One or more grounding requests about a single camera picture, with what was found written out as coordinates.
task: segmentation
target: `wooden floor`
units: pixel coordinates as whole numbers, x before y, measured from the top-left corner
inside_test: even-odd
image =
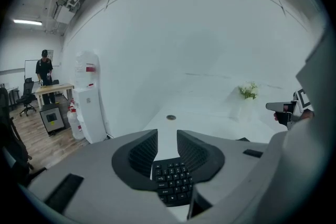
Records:
[[[64,97],[57,97],[56,99],[60,103],[63,100],[66,99]],[[29,155],[33,158],[29,163],[34,166],[34,170],[43,167],[50,168],[82,146],[89,144],[86,139],[75,140],[71,129],[66,129],[49,137],[40,117],[37,101],[33,101],[31,105],[35,107],[37,112],[29,110],[28,116],[22,114],[22,117],[20,117],[19,112],[23,109],[23,106],[20,105],[11,111],[10,115],[14,117],[17,132],[26,145]]]

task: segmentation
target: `white wall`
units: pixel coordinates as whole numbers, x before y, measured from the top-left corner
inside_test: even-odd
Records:
[[[265,102],[287,101],[311,50],[310,36],[272,0],[106,0],[88,7],[66,34],[63,81],[73,56],[100,60],[103,116],[113,136],[142,130],[161,107],[215,111],[245,81]]]
[[[21,95],[25,60],[40,59],[44,49],[54,50],[53,79],[58,79],[57,70],[62,50],[59,36],[30,30],[3,31],[0,36],[0,83],[9,83],[10,88],[19,86]]]

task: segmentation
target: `white flowers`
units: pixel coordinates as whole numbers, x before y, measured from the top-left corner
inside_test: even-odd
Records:
[[[250,97],[256,99],[258,96],[258,86],[254,82],[248,82],[242,86],[239,86],[238,88],[245,99]]]

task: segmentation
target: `black keypad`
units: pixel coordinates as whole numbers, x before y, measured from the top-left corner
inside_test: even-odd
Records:
[[[155,161],[153,171],[159,199],[166,206],[188,205],[192,197],[193,180],[180,158]]]

